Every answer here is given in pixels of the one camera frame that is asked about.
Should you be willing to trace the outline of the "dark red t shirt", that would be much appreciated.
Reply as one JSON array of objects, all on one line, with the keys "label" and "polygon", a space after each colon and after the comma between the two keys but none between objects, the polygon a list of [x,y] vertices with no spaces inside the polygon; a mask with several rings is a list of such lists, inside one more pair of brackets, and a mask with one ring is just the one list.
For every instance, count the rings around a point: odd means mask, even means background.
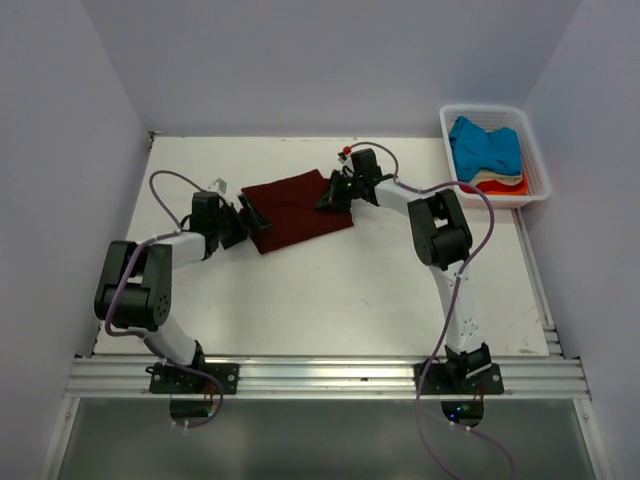
[{"label": "dark red t shirt", "polygon": [[251,239],[261,255],[354,226],[346,212],[316,210],[329,186],[317,170],[271,183],[243,187],[241,192],[271,223]]}]

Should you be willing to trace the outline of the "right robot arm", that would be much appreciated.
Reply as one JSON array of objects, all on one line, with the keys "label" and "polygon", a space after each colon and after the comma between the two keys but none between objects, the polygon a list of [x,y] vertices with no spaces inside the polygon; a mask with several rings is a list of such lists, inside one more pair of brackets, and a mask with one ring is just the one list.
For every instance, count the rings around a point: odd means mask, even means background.
[{"label": "right robot arm", "polygon": [[341,168],[331,173],[328,187],[316,202],[320,211],[347,212],[363,200],[407,216],[414,250],[432,274],[445,314],[437,349],[446,360],[426,361],[419,368],[426,380],[442,382],[451,391],[468,392],[492,365],[489,347],[480,332],[469,281],[471,230],[452,183],[420,189],[385,174],[374,150],[361,143],[345,147]]}]

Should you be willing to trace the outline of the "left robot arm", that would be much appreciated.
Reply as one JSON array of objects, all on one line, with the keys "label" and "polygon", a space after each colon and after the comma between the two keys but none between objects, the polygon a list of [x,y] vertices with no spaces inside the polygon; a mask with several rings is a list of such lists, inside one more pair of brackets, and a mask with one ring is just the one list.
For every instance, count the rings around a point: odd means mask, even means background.
[{"label": "left robot arm", "polygon": [[209,370],[200,343],[171,313],[173,272],[210,259],[267,230],[271,221],[240,194],[240,209],[220,194],[193,194],[191,213],[175,231],[143,242],[110,243],[94,312],[111,337],[135,337],[156,356],[150,369],[154,393],[224,392],[225,374]]}]

